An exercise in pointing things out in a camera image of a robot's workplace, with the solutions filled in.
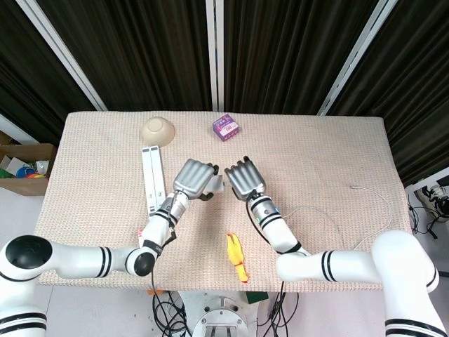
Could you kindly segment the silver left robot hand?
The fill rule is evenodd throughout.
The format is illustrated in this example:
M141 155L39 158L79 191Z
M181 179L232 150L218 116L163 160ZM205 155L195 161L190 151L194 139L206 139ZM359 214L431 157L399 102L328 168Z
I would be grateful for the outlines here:
M209 201L213 198L212 192L204 192L213 176L216 176L219 166L212 163L203 163L195 159L188 159L173 181L175 192L185 194L188 200L200 199Z

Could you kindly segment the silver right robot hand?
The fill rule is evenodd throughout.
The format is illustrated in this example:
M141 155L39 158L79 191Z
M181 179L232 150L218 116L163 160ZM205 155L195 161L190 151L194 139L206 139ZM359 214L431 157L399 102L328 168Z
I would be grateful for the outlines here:
M263 194L266 190L264 178L252 160L245 156L237 164L224 170L237 199L247 201L251 195Z

